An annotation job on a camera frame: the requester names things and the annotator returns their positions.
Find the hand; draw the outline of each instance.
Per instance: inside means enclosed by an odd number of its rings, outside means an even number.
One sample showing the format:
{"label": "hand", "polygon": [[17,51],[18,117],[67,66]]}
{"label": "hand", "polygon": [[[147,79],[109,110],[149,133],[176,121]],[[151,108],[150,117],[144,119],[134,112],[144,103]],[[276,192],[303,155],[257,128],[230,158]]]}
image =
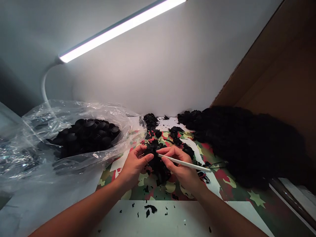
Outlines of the hand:
{"label": "hand", "polygon": [[123,169],[116,178],[121,182],[122,186],[126,188],[126,191],[136,185],[140,171],[154,158],[153,154],[148,154],[142,158],[139,157],[139,155],[144,153],[146,148],[145,145],[139,145],[129,152]]}
{"label": "hand", "polygon": [[[162,148],[158,150],[157,153],[192,164],[191,157],[176,146]],[[193,195],[194,193],[199,192],[202,187],[204,187],[204,184],[200,180],[195,169],[180,164],[177,167],[171,160],[166,157],[162,157],[161,159],[165,163],[167,168],[177,176],[182,186]]]}

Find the forearm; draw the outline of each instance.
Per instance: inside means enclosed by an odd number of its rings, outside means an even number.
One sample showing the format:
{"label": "forearm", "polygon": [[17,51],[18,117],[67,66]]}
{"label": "forearm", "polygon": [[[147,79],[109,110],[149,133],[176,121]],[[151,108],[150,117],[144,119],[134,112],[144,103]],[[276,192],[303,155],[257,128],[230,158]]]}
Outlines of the forearm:
{"label": "forearm", "polygon": [[46,222],[30,237],[88,236],[125,192],[115,180]]}
{"label": "forearm", "polygon": [[258,227],[227,205],[204,185],[193,194],[210,216],[216,230],[223,236],[267,237]]}

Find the led desk lamp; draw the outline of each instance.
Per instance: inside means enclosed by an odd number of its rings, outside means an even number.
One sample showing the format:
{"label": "led desk lamp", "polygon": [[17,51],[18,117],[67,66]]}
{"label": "led desk lamp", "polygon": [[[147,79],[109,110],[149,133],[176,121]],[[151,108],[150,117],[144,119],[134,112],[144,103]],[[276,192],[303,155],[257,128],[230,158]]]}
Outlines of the led desk lamp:
{"label": "led desk lamp", "polygon": [[83,55],[84,53],[94,49],[95,47],[123,34],[124,32],[154,18],[155,16],[164,13],[171,8],[178,6],[181,3],[184,3],[186,0],[158,0],[149,6],[135,12],[134,14],[122,19],[121,21],[115,23],[114,25],[104,29],[103,31],[95,34],[94,36],[88,38],[87,40],[81,42],[80,44],[74,46],[67,52],[58,56],[58,59],[55,63],[50,65],[46,69],[46,73],[44,74],[41,81],[41,93],[45,102],[48,102],[46,91],[45,91],[45,81],[46,76],[49,70],[58,65],[68,63],[71,60]]}

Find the white stylus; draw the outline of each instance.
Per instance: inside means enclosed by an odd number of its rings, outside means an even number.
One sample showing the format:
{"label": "white stylus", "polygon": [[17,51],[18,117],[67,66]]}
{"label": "white stylus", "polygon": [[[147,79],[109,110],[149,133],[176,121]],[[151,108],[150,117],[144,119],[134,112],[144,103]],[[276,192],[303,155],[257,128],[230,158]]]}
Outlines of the white stylus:
{"label": "white stylus", "polygon": [[196,170],[200,170],[200,171],[204,171],[204,172],[211,172],[211,170],[208,169],[208,168],[204,168],[204,167],[201,167],[201,166],[193,165],[193,164],[191,164],[191,163],[184,162],[184,161],[180,161],[180,160],[171,158],[171,157],[169,157],[169,156],[164,156],[164,155],[161,155],[161,154],[158,154],[158,156],[159,156],[160,158],[166,157],[166,158],[168,158],[169,160],[171,160],[171,161],[174,162],[174,163],[181,164],[181,165],[184,165],[184,166],[187,166],[187,167],[190,167],[190,168],[194,168],[194,169],[196,169]]}

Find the clear plastic bag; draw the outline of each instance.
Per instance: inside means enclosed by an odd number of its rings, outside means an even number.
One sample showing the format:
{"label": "clear plastic bag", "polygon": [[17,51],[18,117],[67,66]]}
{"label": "clear plastic bag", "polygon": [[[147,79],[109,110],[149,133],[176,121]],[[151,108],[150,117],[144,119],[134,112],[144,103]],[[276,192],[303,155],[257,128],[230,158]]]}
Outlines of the clear plastic bag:
{"label": "clear plastic bag", "polygon": [[[14,192],[25,182],[58,183],[78,176],[96,164],[107,167],[121,153],[145,137],[143,117],[119,104],[50,100],[22,117],[23,123],[11,137],[0,137],[0,190]],[[113,147],[58,160],[56,145],[46,139],[70,127],[78,119],[104,119],[117,125],[121,133]]]}

